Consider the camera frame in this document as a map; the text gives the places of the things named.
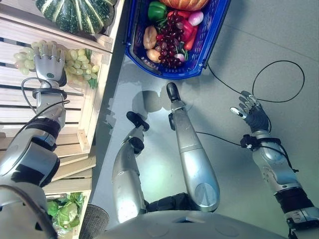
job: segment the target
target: green bell pepper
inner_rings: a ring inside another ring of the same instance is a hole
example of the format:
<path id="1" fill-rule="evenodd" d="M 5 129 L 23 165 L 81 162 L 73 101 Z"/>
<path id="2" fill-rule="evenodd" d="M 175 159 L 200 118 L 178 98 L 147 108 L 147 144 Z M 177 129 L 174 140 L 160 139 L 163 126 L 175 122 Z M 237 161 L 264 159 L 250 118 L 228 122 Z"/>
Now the green bell pepper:
<path id="1" fill-rule="evenodd" d="M 166 18 L 167 7 L 159 1 L 153 1 L 150 3 L 148 16 L 153 22 Z"/>

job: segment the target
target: gray floor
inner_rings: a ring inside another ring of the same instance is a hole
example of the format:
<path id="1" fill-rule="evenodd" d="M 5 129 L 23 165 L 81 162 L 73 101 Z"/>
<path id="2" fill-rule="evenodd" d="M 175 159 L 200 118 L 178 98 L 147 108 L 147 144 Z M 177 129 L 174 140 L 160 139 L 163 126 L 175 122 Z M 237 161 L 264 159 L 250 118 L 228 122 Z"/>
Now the gray floor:
<path id="1" fill-rule="evenodd" d="M 300 182 L 317 206 L 318 16 L 317 0 L 233 0 L 209 60 L 216 75 L 240 91 L 251 91 L 256 74 L 272 61 L 291 60 L 303 68 L 306 84 L 296 99 L 263 106 L 271 118 L 273 136 L 282 140 L 292 165 L 300 170 Z M 125 57 L 114 97 L 104 103 L 96 136 L 98 150 L 107 148 L 107 152 L 91 202 L 110 215 L 108 228 L 117 224 L 111 184 L 113 162 L 121 141 L 133 126 L 125 118 L 127 111 L 143 115 L 151 126 L 145 133 L 146 147 L 137 159 L 145 199 L 151 202 L 185 191 L 175 132 L 167 120 L 167 83 Z M 284 100 L 293 96 L 301 83 L 302 75 L 296 66 L 279 63 L 260 75 L 255 95 Z M 176 84 L 197 131 L 234 142 L 249 133 L 246 124 L 229 111 L 238 104 L 238 94 L 214 79 L 208 70 L 203 70 L 200 77 Z M 200 135 L 200 140 L 221 188 L 217 213 L 287 236 L 283 213 L 263 183 L 251 152 L 206 135 Z"/>

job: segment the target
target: green striped squash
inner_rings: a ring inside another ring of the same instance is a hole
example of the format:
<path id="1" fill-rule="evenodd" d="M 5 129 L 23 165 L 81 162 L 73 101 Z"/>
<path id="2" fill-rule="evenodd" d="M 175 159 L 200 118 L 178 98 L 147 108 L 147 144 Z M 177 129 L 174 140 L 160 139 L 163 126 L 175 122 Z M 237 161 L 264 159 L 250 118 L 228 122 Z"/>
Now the green striped squash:
<path id="1" fill-rule="evenodd" d="M 117 0 L 36 0 L 45 18 L 66 32 L 98 33 L 112 24 Z"/>

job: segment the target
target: black wire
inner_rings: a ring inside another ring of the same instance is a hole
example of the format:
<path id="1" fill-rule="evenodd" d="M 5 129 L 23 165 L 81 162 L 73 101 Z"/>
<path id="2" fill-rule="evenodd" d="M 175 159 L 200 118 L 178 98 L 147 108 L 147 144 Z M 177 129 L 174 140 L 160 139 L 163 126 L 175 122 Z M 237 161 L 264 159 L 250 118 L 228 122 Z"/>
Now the black wire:
<path id="1" fill-rule="evenodd" d="M 210 72 L 213 74 L 213 76 L 214 76 L 217 80 L 219 80 L 221 83 L 223 83 L 225 86 L 227 86 L 227 87 L 228 87 L 229 89 L 231 89 L 232 91 L 234 91 L 234 92 L 236 92 L 236 93 L 238 93 L 238 94 L 241 95 L 241 93 L 240 93 L 239 91 L 235 90 L 234 88 L 231 88 L 231 87 L 230 87 L 229 85 L 227 85 L 225 82 L 223 82 L 222 80 L 220 80 L 220 79 L 215 75 L 215 73 L 213 72 L 213 70 L 210 68 L 210 65 L 209 65 L 209 64 L 207 64 L 207 66 L 208 66 Z"/>
<path id="2" fill-rule="evenodd" d="M 40 208 L 40 206 L 30 198 L 30 196 L 27 193 L 25 193 L 18 187 L 4 184 L 0 185 L 0 189 L 7 189 L 16 194 L 18 197 L 20 197 L 23 203 L 27 205 L 29 209 L 31 209 L 31 211 L 34 213 L 41 229 L 44 231 L 48 239 L 58 238 L 57 233 L 52 226 L 52 221 L 49 219 L 46 213 Z"/>
<path id="3" fill-rule="evenodd" d="M 241 146 L 240 144 L 233 143 L 233 142 L 231 142 L 231 141 L 228 141 L 228 140 L 226 140 L 226 139 L 224 139 L 224 138 L 221 138 L 221 137 L 215 136 L 215 135 L 210 134 L 210 133 L 197 132 L 197 131 L 196 131 L 196 133 L 202 133 L 202 134 L 210 135 L 210 136 L 213 136 L 213 137 L 215 137 L 215 138 L 221 139 L 221 140 L 223 140 L 223 141 L 225 141 L 225 142 L 232 143 L 232 144 L 237 145 L 237 146 Z"/>
<path id="4" fill-rule="evenodd" d="M 303 75 L 303 84 L 301 85 L 299 91 L 298 91 L 293 97 L 291 97 L 291 98 L 288 99 L 288 100 L 284 100 L 284 101 L 269 101 L 269 100 L 264 100 L 264 99 L 258 99 L 258 98 L 257 98 L 257 99 L 260 100 L 260 101 L 271 102 L 271 103 L 284 103 L 284 102 L 288 102 L 288 101 L 291 101 L 292 99 L 296 98 L 296 97 L 299 95 L 300 91 L 304 88 L 304 85 L 305 85 L 305 73 L 304 73 L 303 69 L 300 67 L 300 65 L 298 65 L 296 62 L 289 61 L 289 60 L 279 60 L 279 61 L 274 61 L 274 62 L 268 64 L 268 65 L 265 66 L 263 69 L 261 69 L 261 71 L 257 74 L 257 76 L 255 77 L 254 82 L 253 82 L 252 94 L 254 94 L 255 83 L 256 83 L 256 81 L 257 81 L 257 79 L 258 79 L 258 76 L 259 76 L 267 67 L 269 67 L 269 66 L 271 66 L 271 65 L 273 65 L 273 64 L 275 64 L 275 63 L 278 63 L 278 62 L 289 62 L 289 63 L 292 63 L 292 64 L 296 65 L 296 66 L 300 69 L 300 71 L 301 71 L 301 73 L 302 73 L 302 75 Z"/>
<path id="5" fill-rule="evenodd" d="M 273 65 L 273 64 L 275 64 L 275 63 L 278 63 L 278 62 L 289 62 L 289 63 L 292 63 L 292 64 L 296 65 L 296 66 L 300 69 L 300 71 L 301 71 L 301 73 L 302 73 L 302 75 L 303 75 L 303 83 L 302 83 L 300 89 L 298 90 L 298 92 L 297 92 L 293 97 L 291 97 L 291 98 L 288 99 L 288 100 L 284 100 L 284 101 L 270 101 L 270 100 L 265 100 L 265 99 L 257 98 L 257 99 L 260 100 L 260 101 L 271 102 L 271 103 L 284 103 L 284 102 L 288 102 L 288 101 L 291 101 L 292 99 L 296 98 L 296 97 L 299 95 L 299 93 L 301 92 L 301 90 L 304 88 L 304 85 L 305 85 L 305 73 L 304 73 L 304 70 L 301 68 L 301 66 L 298 65 L 296 62 L 293 62 L 293 61 L 289 61 L 289 60 L 279 60 L 279 61 L 274 61 L 274 62 L 268 64 L 267 66 L 265 66 L 263 69 L 261 69 L 261 70 L 258 72 L 258 74 L 256 75 L 256 77 L 255 77 L 255 79 L 254 79 L 254 81 L 253 81 L 252 94 L 254 94 L 255 84 L 256 84 L 256 81 L 257 81 L 259 75 L 260 75 L 267 67 L 269 67 L 269 66 L 271 66 L 271 65 Z M 231 86 L 229 86 L 229 85 L 227 85 L 225 82 L 223 82 L 221 79 L 219 79 L 219 78 L 216 76 L 216 74 L 213 72 L 213 70 L 211 69 L 211 67 L 210 67 L 209 64 L 207 64 L 207 66 L 208 66 L 210 72 L 213 74 L 213 76 L 214 76 L 218 81 L 220 81 L 221 83 L 223 83 L 225 86 L 227 86 L 228 88 L 230 88 L 232 91 L 234 91 L 234 92 L 236 92 L 236 93 L 238 93 L 238 94 L 241 95 L 241 93 L 240 93 L 239 91 L 235 90 L 234 88 L 232 88 Z"/>
<path id="6" fill-rule="evenodd" d="M 26 94 L 25 94 L 25 91 L 24 91 L 24 83 L 27 82 L 27 81 L 30 81 L 30 80 L 39 80 L 40 82 L 41 82 L 41 81 L 44 81 L 44 82 L 46 82 L 46 83 L 50 86 L 50 88 L 52 88 L 52 85 L 51 85 L 51 83 L 50 83 L 49 81 L 44 80 L 44 79 L 41 79 L 41 78 L 38 78 L 38 77 L 29 77 L 29 78 L 24 79 L 24 80 L 21 82 L 21 90 L 22 90 L 23 97 L 24 97 L 26 103 L 27 103 L 27 104 L 29 105 L 29 107 L 32 109 L 32 111 L 36 114 L 35 109 L 32 107 L 32 105 L 31 105 L 30 101 L 28 100 L 28 98 L 27 98 L 27 96 L 26 96 Z"/>
<path id="7" fill-rule="evenodd" d="M 277 150 L 277 149 L 275 149 L 275 148 L 268 147 L 268 146 L 259 145 L 258 147 L 260 147 L 260 148 L 272 149 L 273 151 L 276 151 L 277 153 L 281 154 L 282 156 L 284 156 L 284 157 L 286 158 L 286 160 L 287 160 L 287 162 L 288 162 L 288 165 L 289 165 L 289 167 L 293 170 L 293 172 L 294 172 L 294 173 L 299 172 L 299 170 L 293 169 L 293 166 L 291 165 L 291 162 L 290 162 L 290 160 L 289 160 L 288 154 L 287 154 L 285 148 L 284 148 L 281 144 L 279 145 L 279 147 L 280 147 L 285 153 L 282 153 L 282 152 L 280 152 L 279 150 Z"/>
<path id="8" fill-rule="evenodd" d="M 48 107 L 46 107 L 45 109 L 41 110 L 41 111 L 40 111 L 39 113 L 37 113 L 32 119 L 30 119 L 29 122 L 26 123 L 26 124 L 18 131 L 18 133 L 16 133 L 15 137 L 16 137 L 19 133 L 21 133 L 21 131 L 24 130 L 24 128 L 25 128 L 29 123 L 31 123 L 32 121 L 34 121 L 35 118 L 39 117 L 43 112 L 45 112 L 45 111 L 48 110 L 49 108 L 51 108 L 51 107 L 53 107 L 53 106 L 55 106 L 55 105 L 58 105 L 58 104 L 60 104 L 60 103 L 68 104 L 68 103 L 70 103 L 70 101 L 59 101 L 59 102 L 56 102 L 56 103 L 54 103 L 54 104 L 51 104 L 51 105 L 49 105 Z"/>

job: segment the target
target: red bell pepper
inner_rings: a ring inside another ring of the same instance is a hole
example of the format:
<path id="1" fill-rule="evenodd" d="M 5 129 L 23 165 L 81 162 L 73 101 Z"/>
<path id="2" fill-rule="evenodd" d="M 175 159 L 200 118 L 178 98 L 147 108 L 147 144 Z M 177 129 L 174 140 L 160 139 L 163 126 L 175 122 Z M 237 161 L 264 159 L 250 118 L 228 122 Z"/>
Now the red bell pepper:
<path id="1" fill-rule="evenodd" d="M 174 13 L 174 11 L 170 11 L 167 15 L 170 16 Z M 184 19 L 188 19 L 190 12 L 189 11 L 178 11 L 178 15 L 184 17 Z"/>
<path id="2" fill-rule="evenodd" d="M 194 31 L 194 27 L 186 19 L 184 19 L 182 21 L 182 23 L 184 25 L 184 27 L 183 27 L 184 33 L 181 36 L 181 40 L 183 42 L 187 42 L 188 39 L 190 38 L 192 32 Z"/>
<path id="3" fill-rule="evenodd" d="M 190 38 L 188 39 L 188 41 L 185 42 L 184 49 L 186 51 L 190 51 L 192 49 L 195 38 L 196 38 L 197 30 L 198 30 L 198 26 L 195 26 L 194 31 L 192 32 Z"/>

